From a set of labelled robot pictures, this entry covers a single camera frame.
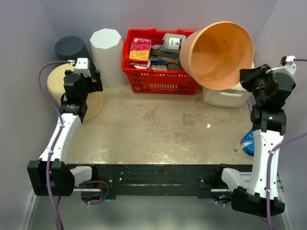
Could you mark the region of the orange translucent bucket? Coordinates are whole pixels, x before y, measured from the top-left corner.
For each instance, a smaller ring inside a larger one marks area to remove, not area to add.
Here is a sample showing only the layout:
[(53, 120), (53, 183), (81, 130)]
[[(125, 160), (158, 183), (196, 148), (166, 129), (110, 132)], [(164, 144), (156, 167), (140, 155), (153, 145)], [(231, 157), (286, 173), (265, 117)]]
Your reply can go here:
[[(54, 100), (60, 106), (61, 96), (64, 94), (64, 77), (66, 70), (73, 70), (73, 65), (63, 64), (51, 71), (47, 78), (47, 88)], [(84, 121), (94, 118), (103, 107), (103, 96), (101, 92), (90, 93), (87, 97), (87, 112)]]

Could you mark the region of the dark blue bucket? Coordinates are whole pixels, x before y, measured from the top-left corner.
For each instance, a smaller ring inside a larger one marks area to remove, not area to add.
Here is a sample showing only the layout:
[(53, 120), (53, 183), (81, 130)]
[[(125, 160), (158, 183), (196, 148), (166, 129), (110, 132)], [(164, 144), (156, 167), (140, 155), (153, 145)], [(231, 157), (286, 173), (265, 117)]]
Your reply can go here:
[(87, 58), (90, 60), (90, 71), (95, 71), (96, 67), (85, 46), (84, 41), (77, 36), (66, 36), (56, 42), (54, 51), (59, 60), (76, 60), (77, 58)]

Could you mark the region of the white octagonal bin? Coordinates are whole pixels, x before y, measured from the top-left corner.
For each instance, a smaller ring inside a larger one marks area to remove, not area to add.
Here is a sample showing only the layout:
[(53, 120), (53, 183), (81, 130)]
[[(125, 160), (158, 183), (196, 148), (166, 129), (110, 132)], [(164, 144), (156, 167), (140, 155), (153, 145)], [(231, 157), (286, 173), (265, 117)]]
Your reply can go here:
[(123, 41), (118, 31), (107, 28), (96, 31), (90, 38), (90, 44), (103, 85), (111, 89), (125, 86), (128, 79), (121, 69)]

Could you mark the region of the orange printed bucket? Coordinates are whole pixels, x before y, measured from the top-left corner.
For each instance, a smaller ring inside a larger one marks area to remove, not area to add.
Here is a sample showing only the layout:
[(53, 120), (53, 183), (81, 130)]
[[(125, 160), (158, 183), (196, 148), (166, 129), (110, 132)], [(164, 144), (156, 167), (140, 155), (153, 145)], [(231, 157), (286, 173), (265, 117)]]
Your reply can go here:
[(189, 35), (180, 50), (180, 64), (200, 86), (226, 90), (239, 84), (239, 71), (250, 69), (254, 43), (242, 26), (213, 23)]

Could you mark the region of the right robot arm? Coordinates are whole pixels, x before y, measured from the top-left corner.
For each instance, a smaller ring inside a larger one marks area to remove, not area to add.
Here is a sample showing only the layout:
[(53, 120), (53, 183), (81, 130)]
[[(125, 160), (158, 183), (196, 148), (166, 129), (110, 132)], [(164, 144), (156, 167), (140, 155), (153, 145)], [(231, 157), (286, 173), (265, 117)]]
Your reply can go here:
[(223, 167), (221, 180), (232, 193), (234, 211), (264, 218), (284, 212), (285, 204), (279, 200), (277, 188), (279, 150), (274, 147), (286, 133), (287, 117), (282, 107), (295, 88), (295, 71), (296, 64), (287, 63), (277, 68), (265, 64), (239, 72), (242, 87), (255, 99), (250, 115), (255, 150), (249, 182), (232, 166)]

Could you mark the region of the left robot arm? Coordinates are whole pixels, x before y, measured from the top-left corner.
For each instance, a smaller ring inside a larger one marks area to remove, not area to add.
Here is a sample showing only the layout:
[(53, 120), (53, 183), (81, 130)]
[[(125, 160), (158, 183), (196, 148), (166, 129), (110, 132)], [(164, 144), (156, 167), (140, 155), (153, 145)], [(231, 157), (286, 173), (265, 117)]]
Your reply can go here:
[(72, 139), (88, 110), (88, 95), (103, 90), (99, 71), (91, 75), (88, 69), (66, 70), (64, 90), (53, 136), (39, 159), (30, 161), (27, 166), (37, 196), (70, 196), (76, 186), (92, 178), (91, 166), (70, 169), (65, 160)]

